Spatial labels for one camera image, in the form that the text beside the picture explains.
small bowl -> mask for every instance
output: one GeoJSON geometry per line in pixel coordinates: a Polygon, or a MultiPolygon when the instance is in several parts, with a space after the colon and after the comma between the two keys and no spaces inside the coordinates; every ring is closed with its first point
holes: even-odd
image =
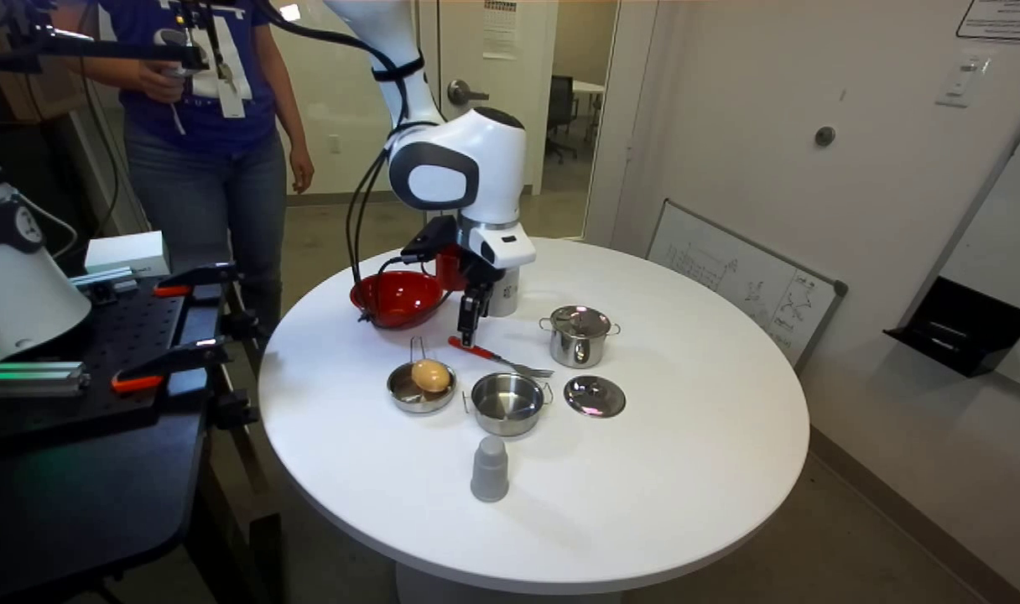
{"type": "Polygon", "coordinates": [[[427,272],[376,272],[347,287],[347,300],[376,327],[409,327],[441,304],[441,281],[427,272]]]}
{"type": "Polygon", "coordinates": [[[494,437],[519,437],[540,422],[548,390],[516,373],[489,373],[470,390],[470,417],[494,437]]]}
{"type": "Polygon", "coordinates": [[[387,375],[387,390],[390,390],[390,398],[391,398],[401,413],[409,413],[409,417],[428,417],[428,413],[441,409],[441,407],[453,398],[455,375],[448,373],[448,381],[447,381],[441,393],[422,393],[422,390],[415,390],[415,381],[411,381],[411,361],[406,361],[406,366],[398,366],[398,370],[391,370],[391,373],[387,375]]]}

blue shirt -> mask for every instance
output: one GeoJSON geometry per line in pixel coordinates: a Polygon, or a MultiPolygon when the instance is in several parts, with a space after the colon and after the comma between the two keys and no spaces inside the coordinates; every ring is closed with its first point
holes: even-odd
{"type": "MultiPolygon", "coordinates": [[[[161,25],[177,25],[172,7],[161,0],[100,0],[100,7],[109,13],[120,43],[156,43],[161,25]]],[[[250,86],[245,117],[223,117],[213,96],[196,96],[192,89],[174,106],[156,104],[139,89],[120,89],[120,104],[138,126],[177,147],[200,154],[247,149],[275,135],[275,96],[255,55],[255,25],[267,25],[267,13],[261,0],[236,0],[230,7],[211,7],[211,13],[228,24],[245,67],[245,73],[236,78],[247,78],[250,86]]]]}

food item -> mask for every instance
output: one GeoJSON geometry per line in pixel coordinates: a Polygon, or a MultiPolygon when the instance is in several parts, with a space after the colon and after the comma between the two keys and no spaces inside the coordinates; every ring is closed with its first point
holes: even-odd
{"type": "Polygon", "coordinates": [[[437,393],[447,393],[448,370],[441,361],[418,357],[418,361],[411,361],[409,380],[418,393],[437,394],[437,393]]]}

whiteboard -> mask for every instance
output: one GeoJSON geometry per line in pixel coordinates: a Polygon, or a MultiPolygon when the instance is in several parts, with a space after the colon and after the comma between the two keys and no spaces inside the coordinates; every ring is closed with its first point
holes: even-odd
{"type": "Polygon", "coordinates": [[[800,366],[822,321],[845,296],[841,281],[822,277],[673,200],[665,200],[648,258],[667,265],[751,314],[800,366]]]}
{"type": "MultiPolygon", "coordinates": [[[[1020,142],[939,276],[1020,308],[1020,142]]],[[[995,373],[1020,381],[1020,337],[995,373]]]]}

door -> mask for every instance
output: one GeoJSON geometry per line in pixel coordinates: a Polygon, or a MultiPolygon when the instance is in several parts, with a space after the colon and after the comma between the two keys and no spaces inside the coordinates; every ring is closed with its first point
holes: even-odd
{"type": "Polygon", "coordinates": [[[523,183],[544,183],[548,81],[558,4],[535,0],[415,0],[427,71],[447,117],[447,82],[467,81],[478,106],[500,106],[526,126],[523,183]]]}

